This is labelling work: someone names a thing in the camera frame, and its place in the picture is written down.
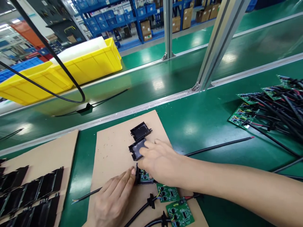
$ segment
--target hand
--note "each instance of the hand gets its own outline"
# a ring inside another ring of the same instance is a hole
[[[120,176],[111,178],[96,194],[94,227],[119,226],[135,182],[132,166]]]
[[[176,153],[171,146],[156,139],[155,143],[146,141],[146,148],[140,149],[144,156],[138,161],[138,167],[144,169],[159,183],[170,187],[179,187],[178,171],[183,165],[184,156]]]

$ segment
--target yellow plastic bin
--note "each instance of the yellow plastic bin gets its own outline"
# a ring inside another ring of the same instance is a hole
[[[71,89],[73,83],[59,75],[55,70],[49,69],[51,65],[52,63],[48,61],[20,73],[56,94]],[[0,83],[0,96],[26,106],[52,95],[22,77],[13,75]]]
[[[78,84],[87,83],[122,69],[121,56],[113,38],[106,39],[105,43],[106,48],[64,63]],[[70,80],[60,65],[53,65],[50,69],[56,70]]]

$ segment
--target cardboard sheet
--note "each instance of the cardboard sheet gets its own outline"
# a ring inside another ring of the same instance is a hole
[[[61,212],[63,210],[66,191],[73,163],[74,150],[76,146],[78,130],[72,131],[60,138],[36,147],[16,158],[4,162],[1,167],[5,167],[4,174],[10,173],[20,167],[29,165],[28,171],[22,185],[44,176],[55,169],[64,167],[63,178],[60,189],[60,199],[57,209],[57,220],[55,226],[59,225]]]
[[[133,161],[131,153],[128,149],[128,146],[134,143],[134,139],[130,135],[130,130],[143,121],[146,123],[148,128],[152,129],[152,133],[146,137],[147,140],[153,142],[156,138],[159,138],[170,145],[170,141],[155,110],[99,131],[97,133],[91,191],[102,187],[110,178],[120,175],[129,167],[136,166],[136,162]],[[133,188],[128,208],[126,209],[121,226],[124,226],[130,220],[130,218],[147,202],[147,198],[149,197],[150,193],[153,193],[154,196],[158,194],[155,184],[138,185]],[[182,189],[180,190],[180,193],[182,196],[192,195],[192,192],[186,192]],[[90,196],[88,220],[89,217],[93,215],[94,200],[95,195]],[[166,212],[166,206],[168,204],[169,203],[160,203],[159,200],[156,200],[156,209],[148,207],[132,223],[131,226],[144,226],[153,219],[160,217],[163,211]],[[195,222],[190,226],[208,226],[197,201],[192,199],[188,202],[188,204],[195,218]]]

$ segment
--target brown cardboard box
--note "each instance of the brown cardboard box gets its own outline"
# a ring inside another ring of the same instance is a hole
[[[146,41],[148,41],[148,40],[151,40],[151,39],[152,39],[152,35],[151,35],[151,34],[144,35],[144,36],[143,36],[143,38],[144,38],[144,41],[146,42]]]
[[[141,29],[142,29],[143,36],[149,35],[149,34],[152,33],[151,32],[151,26],[150,26],[149,20],[141,22]]]
[[[211,9],[200,10],[196,13],[196,22],[205,22],[208,21],[211,14]]]
[[[173,18],[173,33],[180,31],[181,17]]]
[[[212,8],[211,8],[211,15],[210,15],[209,19],[214,19],[218,16],[218,12],[219,12],[221,4],[210,5],[210,6]]]
[[[190,24],[192,22],[192,16],[193,16],[193,8],[188,8],[184,10],[183,25],[182,25],[183,30],[190,27]]]

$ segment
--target circuit board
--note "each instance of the circuit board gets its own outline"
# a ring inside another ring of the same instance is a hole
[[[160,202],[171,202],[177,201],[180,199],[177,188],[171,188],[166,185],[157,183],[157,189],[160,190],[159,197],[161,198]]]
[[[252,104],[257,104],[258,101],[253,101],[252,98],[250,96],[254,96],[254,95],[258,95],[258,94],[262,94],[261,92],[256,92],[256,93],[246,93],[246,94],[237,94],[237,96],[242,99],[244,102],[246,102],[249,105]]]
[[[281,87],[284,88],[282,85],[277,85],[277,86],[272,86],[272,87]],[[270,87],[266,87],[266,88],[261,88],[265,94],[267,94],[273,101],[276,101],[278,99],[281,99],[281,97],[276,96],[276,92],[274,89],[270,88]]]
[[[253,121],[254,117],[252,117],[250,112],[252,112],[252,107],[244,102],[236,109],[236,111],[231,115],[228,121],[246,130],[249,128],[249,125],[243,125],[243,122],[240,120]]]
[[[296,90],[299,90],[299,91],[303,91],[303,89],[300,86],[291,83],[292,82],[291,78],[281,76],[281,75],[277,75],[277,76],[278,76],[279,80],[281,81],[282,86],[284,88],[286,88],[286,89],[296,89]]]
[[[184,227],[195,222],[192,212],[184,198],[167,205],[166,210],[172,220],[173,226]]]

